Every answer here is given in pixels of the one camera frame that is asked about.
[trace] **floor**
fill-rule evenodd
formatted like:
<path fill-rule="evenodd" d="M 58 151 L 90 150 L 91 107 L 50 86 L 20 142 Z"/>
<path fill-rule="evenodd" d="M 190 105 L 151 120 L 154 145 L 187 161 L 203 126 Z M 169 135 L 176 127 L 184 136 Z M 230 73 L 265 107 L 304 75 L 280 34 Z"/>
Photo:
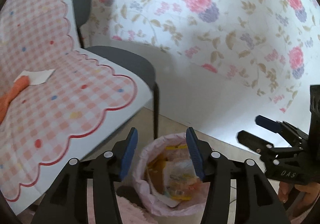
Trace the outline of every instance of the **floor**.
<path fill-rule="evenodd" d="M 149 109 L 143 108 L 140 112 L 138 112 L 133 119 L 124 127 L 124 129 L 119 132 L 112 140 L 110 140 L 106 145 L 100 148 L 97 152 L 95 152 L 92 156 L 89 157 L 95 158 L 96 156 L 100 155 L 101 153 L 111 150 L 114 144 L 117 141 L 126 139 L 127 134 L 129 133 L 131 127 L 135 127 L 139 133 L 139 141 L 137 145 L 137 149 L 132 161 L 132 166 L 136 164 L 139 158 L 140 150 L 145 147 L 148 143 L 152 142 L 153 140 L 153 127 L 152 127 L 152 114 L 153 112 Z M 166 117 L 160 116 L 159 118 L 159 136 L 173 134 L 173 133 L 181 133 L 185 132 L 187 126 L 177 123 L 173 120 L 170 120 Z M 225 142 L 212 138 L 206 134 L 200 133 L 196 131 L 196 134 L 199 139 L 207 141 L 210 146 L 222 154 L 224 154 L 228 159 L 237 160 L 237 161 L 244 161 L 247 158 L 251 158 L 255 160 L 255 162 L 260 166 L 260 168 L 264 171 L 264 165 L 260 162 L 259 156 L 257 154 L 250 153 L 248 151 L 239 149 L 237 147 L 231 146 Z M 116 188 L 119 185 L 131 185 L 131 171 L 128 176 L 124 179 L 121 184 L 116 183 Z M 276 181 L 270 181 L 272 186 L 276 191 L 278 191 L 279 184 Z M 231 182 L 231 186 L 235 187 L 235 181 Z M 229 209 L 229 220 L 228 224 L 234 223 L 235 218 L 235 210 L 236 210 L 236 189 L 231 188 L 230 194 L 230 204 Z M 197 224 L 201 222 L 203 212 L 199 212 L 198 214 L 186 217 L 157 217 L 154 218 L 159 222 L 159 224 Z"/>

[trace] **pink checkered tablecloth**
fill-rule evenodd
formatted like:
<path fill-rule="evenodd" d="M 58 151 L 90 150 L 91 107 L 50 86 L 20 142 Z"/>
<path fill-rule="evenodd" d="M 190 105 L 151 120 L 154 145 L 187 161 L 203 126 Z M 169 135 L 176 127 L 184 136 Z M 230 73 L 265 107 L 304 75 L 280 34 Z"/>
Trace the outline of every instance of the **pink checkered tablecloth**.
<path fill-rule="evenodd" d="M 59 162 L 84 157 L 151 97 L 136 75 L 78 47 L 70 10 L 70 0 L 8 0 L 1 12 L 0 95 L 22 70 L 56 69 L 0 125 L 0 189 L 16 213 L 46 191 Z"/>

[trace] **white screw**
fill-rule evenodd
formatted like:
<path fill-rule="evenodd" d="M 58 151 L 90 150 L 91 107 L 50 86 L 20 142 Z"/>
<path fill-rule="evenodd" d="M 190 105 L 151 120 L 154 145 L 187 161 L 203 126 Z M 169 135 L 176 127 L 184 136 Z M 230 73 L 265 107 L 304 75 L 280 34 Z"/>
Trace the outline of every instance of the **white screw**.
<path fill-rule="evenodd" d="M 211 156 L 213 158 L 219 158 L 220 157 L 220 153 L 218 153 L 217 151 L 214 151 L 214 152 L 211 153 Z"/>
<path fill-rule="evenodd" d="M 70 165 L 75 165 L 78 163 L 78 160 L 76 158 L 72 158 L 70 161 L 69 161 L 69 164 Z"/>
<path fill-rule="evenodd" d="M 113 152 L 111 152 L 111 151 L 106 151 L 106 152 L 103 154 L 103 156 L 104 156 L 105 158 L 110 158 L 110 157 L 113 156 Z"/>
<path fill-rule="evenodd" d="M 254 160 L 251 160 L 251 159 L 247 160 L 247 165 L 253 166 L 254 164 L 255 164 Z"/>

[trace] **orange cloth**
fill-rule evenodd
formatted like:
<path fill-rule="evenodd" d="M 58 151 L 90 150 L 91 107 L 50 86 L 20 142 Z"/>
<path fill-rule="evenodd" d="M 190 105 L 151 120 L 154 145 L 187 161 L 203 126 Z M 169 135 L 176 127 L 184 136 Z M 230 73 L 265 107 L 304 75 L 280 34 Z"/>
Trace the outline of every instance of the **orange cloth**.
<path fill-rule="evenodd" d="M 16 82 L 13 83 L 12 88 L 2 97 L 0 97 L 0 124 L 4 120 L 7 114 L 8 107 L 13 99 L 15 99 L 19 93 L 30 85 L 30 79 L 28 76 L 21 76 Z"/>

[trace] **plastic bag liner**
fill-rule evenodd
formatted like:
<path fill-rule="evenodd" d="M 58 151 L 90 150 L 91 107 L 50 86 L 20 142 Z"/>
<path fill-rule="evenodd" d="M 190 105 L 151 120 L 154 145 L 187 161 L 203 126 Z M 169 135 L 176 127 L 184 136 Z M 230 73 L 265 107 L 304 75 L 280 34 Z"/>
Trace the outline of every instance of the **plastic bag liner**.
<path fill-rule="evenodd" d="M 147 164 L 161 154 L 166 146 L 186 143 L 186 134 L 169 134 L 154 140 L 142 149 L 139 162 L 133 171 L 133 186 L 146 209 L 156 216 L 188 216 L 203 211 L 207 201 L 210 183 L 201 184 L 199 192 L 190 201 L 183 201 L 175 208 L 169 208 L 151 194 L 149 183 L 144 180 Z"/>

